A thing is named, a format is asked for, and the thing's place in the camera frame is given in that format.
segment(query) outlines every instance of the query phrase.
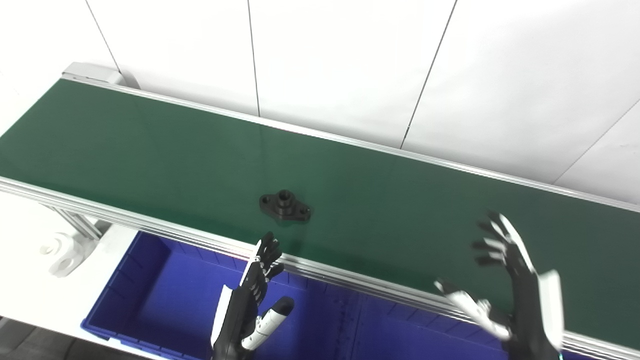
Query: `white robotic hand part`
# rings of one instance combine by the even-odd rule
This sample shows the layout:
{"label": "white robotic hand part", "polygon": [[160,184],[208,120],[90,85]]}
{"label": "white robotic hand part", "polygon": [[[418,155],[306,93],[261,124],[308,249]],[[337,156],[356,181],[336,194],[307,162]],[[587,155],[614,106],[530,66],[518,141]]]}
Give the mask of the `white robotic hand part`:
{"label": "white robotic hand part", "polygon": [[262,316],[258,316],[255,319],[255,328],[249,336],[242,339],[242,347],[253,351],[262,345],[269,335],[273,334],[278,326],[291,314],[292,310],[293,299],[281,297]]}
{"label": "white robotic hand part", "polygon": [[258,315],[268,282],[284,270],[283,264],[273,264],[282,255],[278,246],[273,233],[267,233],[256,244],[240,285],[234,290],[223,287],[211,332],[213,359],[250,359],[293,310],[293,299],[282,297]]}
{"label": "white robotic hand part", "polygon": [[538,275],[522,238],[511,222],[489,213],[479,227],[492,235],[473,243],[487,251],[476,258],[480,266],[502,265],[511,276],[513,313],[493,309],[487,300],[474,300],[467,292],[444,280],[436,287],[484,330],[502,341],[509,360],[561,359],[564,315],[560,277],[555,270]]}
{"label": "white robotic hand part", "polygon": [[435,286],[447,299],[491,335],[501,341],[511,339],[511,331],[507,325],[495,322],[490,318],[491,304],[487,300],[475,301],[466,291],[445,280],[437,280]]}

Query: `blue storage bin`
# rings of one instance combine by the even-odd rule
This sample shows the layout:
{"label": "blue storage bin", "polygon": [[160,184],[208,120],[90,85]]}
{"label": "blue storage bin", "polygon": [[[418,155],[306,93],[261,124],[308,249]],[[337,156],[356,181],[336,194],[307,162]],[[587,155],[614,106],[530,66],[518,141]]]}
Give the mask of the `blue storage bin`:
{"label": "blue storage bin", "polygon": [[[245,265],[140,232],[81,326],[168,359],[209,360],[220,291],[237,286]],[[506,359],[476,325],[287,272],[269,283],[260,311],[284,295],[294,311],[256,360]]]}

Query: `robotic hand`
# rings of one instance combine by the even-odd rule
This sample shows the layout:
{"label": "robotic hand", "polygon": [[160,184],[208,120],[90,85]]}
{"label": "robotic hand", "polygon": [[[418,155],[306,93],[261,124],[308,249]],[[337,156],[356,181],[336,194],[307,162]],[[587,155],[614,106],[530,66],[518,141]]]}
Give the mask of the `robotic hand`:
{"label": "robotic hand", "polygon": [[455,285],[437,280],[436,287],[478,325],[502,341],[509,360],[562,359],[564,315],[560,276],[555,270],[538,275],[516,229],[501,214],[490,213],[479,227],[493,238],[473,244],[488,251],[476,258],[480,266],[502,265],[511,276],[513,314],[506,315],[486,299],[476,300]]}
{"label": "robotic hand", "polygon": [[240,286],[224,286],[211,332],[214,360],[249,360],[293,310],[293,299],[282,297],[258,315],[258,306],[267,293],[267,283],[284,270],[273,262],[281,255],[278,240],[268,232],[258,241],[253,259],[249,259]]}

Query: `white wall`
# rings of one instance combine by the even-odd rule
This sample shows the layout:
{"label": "white wall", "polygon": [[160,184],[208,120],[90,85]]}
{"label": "white wall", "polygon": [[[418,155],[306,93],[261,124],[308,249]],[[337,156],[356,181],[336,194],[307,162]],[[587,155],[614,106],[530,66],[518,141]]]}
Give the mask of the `white wall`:
{"label": "white wall", "polygon": [[453,3],[88,0],[94,20],[80,0],[4,2],[0,116],[88,61],[145,90],[640,204],[640,3]]}

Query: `black mechanical part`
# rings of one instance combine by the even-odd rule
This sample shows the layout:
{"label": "black mechanical part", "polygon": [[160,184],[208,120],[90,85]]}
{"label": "black mechanical part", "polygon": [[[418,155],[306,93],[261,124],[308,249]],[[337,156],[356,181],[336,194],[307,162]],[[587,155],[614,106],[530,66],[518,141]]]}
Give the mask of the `black mechanical part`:
{"label": "black mechanical part", "polygon": [[265,194],[259,203],[260,209],[275,219],[303,222],[311,218],[311,209],[289,190]]}

